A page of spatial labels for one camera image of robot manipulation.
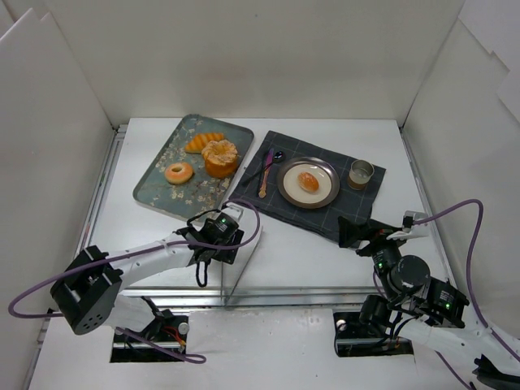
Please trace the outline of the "stainless steel tongs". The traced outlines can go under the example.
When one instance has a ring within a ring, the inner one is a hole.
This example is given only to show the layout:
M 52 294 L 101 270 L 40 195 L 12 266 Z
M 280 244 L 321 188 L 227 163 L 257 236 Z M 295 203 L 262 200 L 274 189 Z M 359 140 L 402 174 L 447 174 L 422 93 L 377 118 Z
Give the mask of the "stainless steel tongs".
M 258 246 L 262 236 L 263 227 L 260 227 L 258 233 L 253 240 L 247 245 L 240 247 L 236 252 L 236 258 L 233 264 L 224 263 L 222 265 L 222 280 L 221 280 L 221 303 L 222 306 L 227 306 L 232 295 L 244 275 L 247 266 Z

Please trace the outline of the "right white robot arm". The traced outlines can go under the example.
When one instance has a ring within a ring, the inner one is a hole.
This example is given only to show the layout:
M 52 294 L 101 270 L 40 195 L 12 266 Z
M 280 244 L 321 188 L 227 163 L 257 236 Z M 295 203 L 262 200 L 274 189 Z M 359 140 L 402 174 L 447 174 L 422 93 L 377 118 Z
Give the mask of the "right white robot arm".
M 517 341 L 507 341 L 478 318 L 470 300 L 450 283 L 431 276 L 427 263 L 404 255 L 400 247 L 428 234 L 419 220 L 423 214 L 408 211 L 400 227 L 369 220 L 356 224 L 338 218 L 339 246 L 349 248 L 363 241 L 359 257 L 373 262 L 384 295 L 366 297 L 359 323 L 385 340 L 404 337 L 443 355 L 474 363 L 476 379 L 493 389 L 519 387 Z

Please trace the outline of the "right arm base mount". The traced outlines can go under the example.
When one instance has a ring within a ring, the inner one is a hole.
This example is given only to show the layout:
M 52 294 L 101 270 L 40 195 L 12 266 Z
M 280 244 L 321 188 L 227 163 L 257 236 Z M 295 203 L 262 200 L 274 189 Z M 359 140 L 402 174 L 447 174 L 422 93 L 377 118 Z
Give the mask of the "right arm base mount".
M 334 312 L 334 350 L 339 358 L 378 358 L 413 355 L 407 339 L 390 338 L 390 331 L 379 326 L 362 324 L 359 312 Z

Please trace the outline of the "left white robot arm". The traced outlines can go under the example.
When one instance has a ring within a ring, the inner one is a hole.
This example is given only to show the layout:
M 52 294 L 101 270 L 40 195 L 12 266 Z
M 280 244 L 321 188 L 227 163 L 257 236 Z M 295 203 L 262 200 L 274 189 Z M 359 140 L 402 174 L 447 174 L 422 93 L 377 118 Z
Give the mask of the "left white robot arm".
M 102 325 L 137 334 L 156 332 L 166 319 L 150 299 L 122 294 L 130 285 L 170 269 L 211 261 L 233 262 L 245 232 L 228 214 L 188 225 L 163 240 L 118 254 L 114 262 L 94 266 L 56 281 L 50 293 L 72 331 L 82 336 Z

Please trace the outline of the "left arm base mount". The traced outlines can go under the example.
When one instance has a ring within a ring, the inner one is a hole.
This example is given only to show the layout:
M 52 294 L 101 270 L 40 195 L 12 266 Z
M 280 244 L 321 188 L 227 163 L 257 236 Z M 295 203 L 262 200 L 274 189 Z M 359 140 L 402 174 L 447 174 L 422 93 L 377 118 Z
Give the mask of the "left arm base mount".
M 179 333 L 179 326 L 187 324 L 187 315 L 175 315 L 170 310 L 160 310 L 148 297 L 142 297 L 152 311 L 158 315 L 139 336 L 152 341 L 162 348 L 175 353 L 186 354 L 187 336 Z M 110 363 L 158 363 L 181 362 L 179 358 L 168 356 L 126 335 L 115 334 Z

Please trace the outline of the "small round orange bun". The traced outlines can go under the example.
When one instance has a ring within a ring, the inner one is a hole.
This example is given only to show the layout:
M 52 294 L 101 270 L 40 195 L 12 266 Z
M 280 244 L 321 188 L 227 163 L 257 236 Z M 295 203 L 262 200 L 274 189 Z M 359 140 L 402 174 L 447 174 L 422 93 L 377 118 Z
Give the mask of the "small round orange bun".
M 319 190 L 318 179 L 308 171 L 299 173 L 297 181 L 299 186 L 308 193 L 316 193 Z

